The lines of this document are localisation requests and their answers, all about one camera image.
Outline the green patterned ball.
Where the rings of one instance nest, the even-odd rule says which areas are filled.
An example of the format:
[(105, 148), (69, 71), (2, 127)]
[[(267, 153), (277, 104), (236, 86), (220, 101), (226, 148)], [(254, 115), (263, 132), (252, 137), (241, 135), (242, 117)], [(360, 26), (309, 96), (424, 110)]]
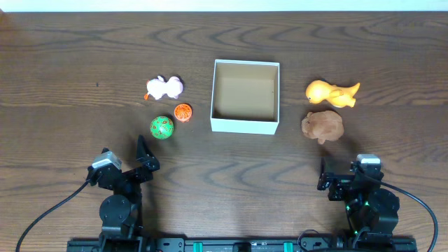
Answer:
[(150, 133), (156, 139), (168, 139), (174, 133), (174, 123), (167, 116), (158, 116), (150, 123)]

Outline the orange patterned ball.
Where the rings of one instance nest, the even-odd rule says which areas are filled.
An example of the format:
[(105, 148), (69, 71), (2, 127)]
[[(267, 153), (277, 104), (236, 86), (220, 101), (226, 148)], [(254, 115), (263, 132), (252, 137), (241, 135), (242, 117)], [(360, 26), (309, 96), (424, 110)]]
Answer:
[(179, 104), (174, 109), (174, 116), (182, 123), (188, 122), (193, 115), (192, 107), (189, 104)]

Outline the brown plush toy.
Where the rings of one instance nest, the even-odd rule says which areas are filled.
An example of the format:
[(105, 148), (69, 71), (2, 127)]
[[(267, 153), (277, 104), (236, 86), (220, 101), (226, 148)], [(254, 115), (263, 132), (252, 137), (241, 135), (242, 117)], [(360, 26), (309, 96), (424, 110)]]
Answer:
[(309, 112), (301, 122), (303, 134), (319, 144), (336, 141), (344, 134), (342, 117), (334, 111)]

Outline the pink pig toy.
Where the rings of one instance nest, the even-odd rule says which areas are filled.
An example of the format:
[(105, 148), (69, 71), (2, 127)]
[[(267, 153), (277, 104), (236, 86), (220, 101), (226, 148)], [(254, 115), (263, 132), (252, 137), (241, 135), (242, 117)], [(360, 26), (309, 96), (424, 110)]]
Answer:
[(162, 76), (151, 79), (146, 83), (147, 93), (144, 95), (144, 99), (148, 100), (150, 96), (159, 100), (164, 95), (170, 98), (178, 99), (179, 95), (183, 92), (183, 84), (180, 78), (172, 76), (168, 81)]

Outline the white cardboard box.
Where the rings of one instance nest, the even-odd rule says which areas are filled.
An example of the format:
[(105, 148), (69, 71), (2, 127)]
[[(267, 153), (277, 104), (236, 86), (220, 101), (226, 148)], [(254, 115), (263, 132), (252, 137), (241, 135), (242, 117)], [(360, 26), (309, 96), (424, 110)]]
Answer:
[(217, 59), (210, 123), (214, 132), (268, 134), (279, 125), (280, 63)]

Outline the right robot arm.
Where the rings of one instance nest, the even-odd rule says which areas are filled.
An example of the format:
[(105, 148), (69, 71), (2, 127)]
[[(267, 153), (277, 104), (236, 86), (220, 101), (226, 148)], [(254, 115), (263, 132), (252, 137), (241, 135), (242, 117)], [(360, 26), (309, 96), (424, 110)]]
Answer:
[(358, 242), (387, 246), (398, 224), (400, 200), (381, 187), (381, 168), (381, 160), (373, 154), (359, 154), (351, 163), (321, 159), (317, 189), (327, 190), (330, 201), (343, 201), (353, 248)]

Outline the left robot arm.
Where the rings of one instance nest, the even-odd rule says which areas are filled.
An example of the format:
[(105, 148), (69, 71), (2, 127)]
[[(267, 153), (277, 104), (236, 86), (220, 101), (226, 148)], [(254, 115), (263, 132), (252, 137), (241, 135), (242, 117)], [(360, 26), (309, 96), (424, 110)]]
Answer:
[(136, 161), (140, 165), (129, 171), (122, 162), (104, 148), (87, 168), (87, 180), (113, 194), (99, 208), (102, 220), (99, 236), (100, 251), (155, 251), (155, 240), (144, 233), (141, 184), (153, 179), (160, 163), (140, 135), (136, 146)]

